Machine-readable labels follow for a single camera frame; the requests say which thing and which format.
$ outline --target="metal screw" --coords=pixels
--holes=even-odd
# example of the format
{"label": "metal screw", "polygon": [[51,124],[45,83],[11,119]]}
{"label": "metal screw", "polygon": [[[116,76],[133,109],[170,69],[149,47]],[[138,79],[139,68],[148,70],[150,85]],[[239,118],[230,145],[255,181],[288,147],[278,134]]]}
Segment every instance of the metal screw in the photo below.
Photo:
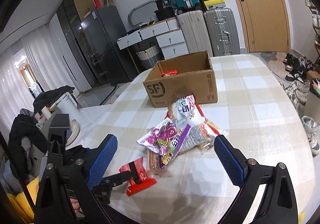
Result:
{"label": "metal screw", "polygon": [[285,164],[284,164],[284,163],[279,163],[279,167],[280,167],[281,169],[285,169]]}
{"label": "metal screw", "polygon": [[83,164],[83,159],[82,158],[79,158],[76,160],[76,165],[82,165]]}
{"label": "metal screw", "polygon": [[48,163],[48,164],[47,164],[47,169],[50,170],[50,169],[52,169],[52,168],[53,168],[53,163]]}
{"label": "metal screw", "polygon": [[250,158],[248,159],[248,163],[251,164],[251,165],[256,165],[257,164],[257,161],[253,158]]}

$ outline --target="black jacket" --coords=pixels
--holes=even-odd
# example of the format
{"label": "black jacket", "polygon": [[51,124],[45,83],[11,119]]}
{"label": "black jacket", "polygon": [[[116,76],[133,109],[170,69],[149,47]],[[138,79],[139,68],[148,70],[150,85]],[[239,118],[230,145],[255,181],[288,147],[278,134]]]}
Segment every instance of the black jacket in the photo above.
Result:
{"label": "black jacket", "polygon": [[[21,146],[21,140],[27,137],[41,152],[46,153],[48,149],[47,140],[36,127],[36,119],[28,115],[19,114],[13,121],[9,134],[8,148],[15,159],[19,170],[24,178],[28,177],[28,165],[26,152]],[[15,170],[10,164],[12,174],[16,177]]]}

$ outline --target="blue gripper pad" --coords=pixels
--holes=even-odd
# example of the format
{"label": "blue gripper pad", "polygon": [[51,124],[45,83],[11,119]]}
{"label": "blue gripper pad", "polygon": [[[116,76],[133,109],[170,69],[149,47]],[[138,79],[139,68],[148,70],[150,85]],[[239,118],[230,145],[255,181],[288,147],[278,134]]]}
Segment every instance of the blue gripper pad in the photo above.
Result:
{"label": "blue gripper pad", "polygon": [[238,149],[234,149],[223,135],[217,136],[213,145],[214,150],[233,185],[242,188],[248,173],[244,155]]}
{"label": "blue gripper pad", "polygon": [[104,147],[102,147],[102,149],[100,146],[96,148],[101,149],[101,151],[88,169],[87,185],[89,189],[92,189],[101,182],[104,173],[106,172],[113,156],[118,149],[117,138],[114,135],[108,135],[106,139],[107,138],[109,138],[109,140],[106,142]]}

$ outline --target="shoe rack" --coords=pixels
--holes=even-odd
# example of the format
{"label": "shoe rack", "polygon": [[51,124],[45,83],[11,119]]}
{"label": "shoe rack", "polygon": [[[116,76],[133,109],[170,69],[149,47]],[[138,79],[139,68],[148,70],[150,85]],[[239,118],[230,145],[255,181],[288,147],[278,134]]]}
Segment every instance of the shoe rack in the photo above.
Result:
{"label": "shoe rack", "polygon": [[320,12],[318,12],[315,5],[313,5],[311,0],[305,0],[306,6],[310,9],[310,12],[312,13],[312,27],[314,31],[316,32],[315,37],[315,49],[318,53],[318,59],[320,59]]}

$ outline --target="beige checkered tablecloth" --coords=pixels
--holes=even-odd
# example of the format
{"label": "beige checkered tablecloth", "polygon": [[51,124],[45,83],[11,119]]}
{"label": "beige checkered tablecloth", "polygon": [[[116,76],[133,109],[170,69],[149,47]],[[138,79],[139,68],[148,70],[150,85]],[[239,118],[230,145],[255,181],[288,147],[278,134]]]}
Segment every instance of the beige checkered tablecloth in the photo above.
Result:
{"label": "beige checkered tablecloth", "polygon": [[[300,213],[313,192],[315,170],[306,134],[289,98],[255,56],[214,57],[212,65],[219,101],[201,105],[205,116],[226,129],[229,142],[247,158],[265,165],[287,165]],[[118,138],[118,150],[105,176],[117,173],[125,163],[146,158],[146,148],[136,140],[166,115],[167,108],[154,108],[143,87],[148,73],[140,74],[120,95],[103,124],[74,144],[94,148],[108,133]],[[168,171],[172,177],[158,177],[156,185],[131,197],[125,193],[126,185],[115,188],[110,205],[141,224],[209,224],[220,220],[239,191],[214,149],[202,154],[195,148],[178,156]],[[261,186],[244,223],[253,220],[263,190]]]}

